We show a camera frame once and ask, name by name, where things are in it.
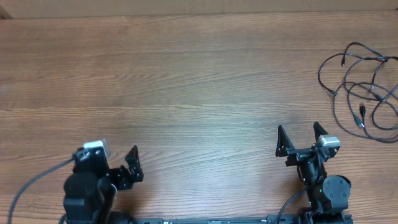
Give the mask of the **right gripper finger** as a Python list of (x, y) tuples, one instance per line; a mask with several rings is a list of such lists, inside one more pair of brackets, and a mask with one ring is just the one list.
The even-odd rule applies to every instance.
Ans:
[(275, 156), (286, 157), (294, 149), (295, 147), (285, 132), (283, 125), (279, 125), (277, 128), (277, 147), (275, 150)]
[(315, 133), (315, 139), (316, 139), (316, 140), (317, 140), (320, 136), (322, 136), (322, 135), (327, 135), (327, 134), (328, 134), (328, 132), (321, 126), (321, 124), (320, 124), (318, 121), (314, 122), (314, 124), (313, 124), (313, 130), (314, 130), (314, 133)]

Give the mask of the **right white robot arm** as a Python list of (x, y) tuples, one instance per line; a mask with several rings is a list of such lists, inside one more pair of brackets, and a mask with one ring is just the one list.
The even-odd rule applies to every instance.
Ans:
[[(351, 193), (351, 181), (343, 175), (329, 176), (324, 163), (340, 149), (337, 136), (329, 134), (320, 123), (313, 124), (316, 142), (308, 148), (297, 149), (282, 125), (277, 128), (275, 155), (286, 157), (287, 167), (296, 167), (304, 188), (291, 196), (275, 217), (276, 223), (353, 223), (351, 215), (345, 215)], [(296, 215), (284, 215), (286, 207), (296, 198), (306, 194), (309, 206)]]

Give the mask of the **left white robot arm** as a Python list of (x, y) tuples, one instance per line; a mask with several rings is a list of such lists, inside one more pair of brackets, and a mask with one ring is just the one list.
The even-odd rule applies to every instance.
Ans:
[(130, 190), (144, 174), (134, 145), (125, 156), (127, 166), (110, 168), (107, 142), (86, 142), (72, 155), (73, 174), (65, 181), (64, 221), (66, 223), (135, 223), (123, 212), (114, 212), (113, 203), (121, 190)]

